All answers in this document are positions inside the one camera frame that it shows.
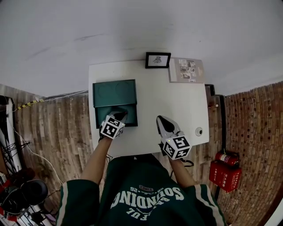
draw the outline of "forearm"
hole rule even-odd
[[[189,174],[189,172],[186,170],[186,168],[184,167],[181,160],[179,160],[179,159],[172,160],[169,157],[168,157],[168,159],[170,161],[171,167],[172,167],[173,172],[175,174],[176,181],[180,185],[180,187],[187,188],[189,186],[196,185],[195,180]]]
[[[81,179],[93,181],[96,184],[100,184],[103,176],[105,160],[108,149],[111,145],[112,139],[104,137],[97,145],[96,149],[92,153],[86,167],[83,170]]]

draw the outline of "white stripe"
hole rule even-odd
[[[65,182],[63,185],[63,198],[62,198],[62,206],[59,210],[59,216],[57,220],[57,226],[60,226],[63,222],[63,218],[65,215],[65,209],[66,209],[66,204],[67,204],[67,198],[68,198],[68,187],[67,187],[67,182]]]
[[[216,221],[216,225],[217,226],[225,226],[224,225],[224,222],[223,222],[223,218],[219,212],[219,209],[218,207],[214,204],[212,200],[212,197],[211,197],[211,200],[210,200],[210,195],[208,195],[208,199],[209,201],[212,203],[213,206],[211,206],[206,200],[204,200],[202,197],[201,197],[201,186],[200,185],[195,185],[195,194],[196,194],[196,198],[201,201],[204,205],[206,205],[207,207],[210,207],[212,209],[212,215],[214,216],[215,218],[215,221]]]

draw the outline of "sweatshirt logo patch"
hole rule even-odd
[[[153,188],[147,188],[147,187],[142,186],[142,185],[139,185],[139,188],[140,188],[141,190],[146,191],[146,192],[153,192]]]

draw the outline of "green sweatshirt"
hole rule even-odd
[[[57,225],[226,226],[207,185],[180,188],[161,165],[113,159],[99,202],[99,186],[87,180],[63,184]]]

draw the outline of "fire extinguisher label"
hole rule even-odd
[[[226,154],[222,154],[220,156],[220,160],[224,161],[224,162],[228,162],[228,159],[230,158],[230,156],[226,155]]]

